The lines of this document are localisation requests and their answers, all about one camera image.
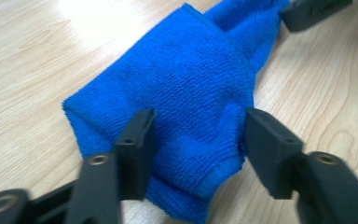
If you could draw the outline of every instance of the blue towel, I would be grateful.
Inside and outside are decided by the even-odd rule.
[[[134,112],[155,108],[146,197],[171,217],[204,223],[216,189],[241,169],[245,107],[287,4],[225,0],[205,14],[174,11],[63,102],[82,155],[111,149]]]

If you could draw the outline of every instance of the light wood surface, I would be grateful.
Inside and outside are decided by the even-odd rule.
[[[205,11],[218,0],[189,3]],[[41,196],[81,163],[61,102],[118,59],[182,1],[0,1],[0,190]],[[258,74],[255,105],[306,151],[338,155],[358,175],[358,5],[298,35],[281,33]],[[149,202],[124,202],[126,223],[182,223]],[[208,223],[298,223],[248,162],[215,194]]]

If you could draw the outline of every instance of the table surface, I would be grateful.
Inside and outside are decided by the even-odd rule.
[[[188,3],[199,11],[217,0]],[[41,196],[81,164],[62,101],[86,85],[182,1],[0,1],[0,190]],[[281,29],[258,74],[255,106],[358,175],[358,5],[300,34]],[[298,223],[295,200],[274,201],[249,162],[215,194],[208,223]],[[125,223],[182,223],[124,202]]]

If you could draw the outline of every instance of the wooden table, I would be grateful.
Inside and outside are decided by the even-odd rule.
[[[189,3],[200,11],[217,0]],[[0,1],[0,190],[38,197],[81,163],[61,102],[118,59],[182,1]],[[358,175],[358,5],[307,32],[281,32],[258,74],[255,106],[338,155]],[[181,223],[149,202],[124,202],[126,223]],[[297,223],[248,162],[215,194],[208,223]]]

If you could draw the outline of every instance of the towel fold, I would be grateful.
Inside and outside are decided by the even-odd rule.
[[[216,189],[244,161],[245,108],[286,0],[183,5],[63,102],[84,157],[112,148],[131,115],[155,108],[158,153],[147,199],[204,223]]]

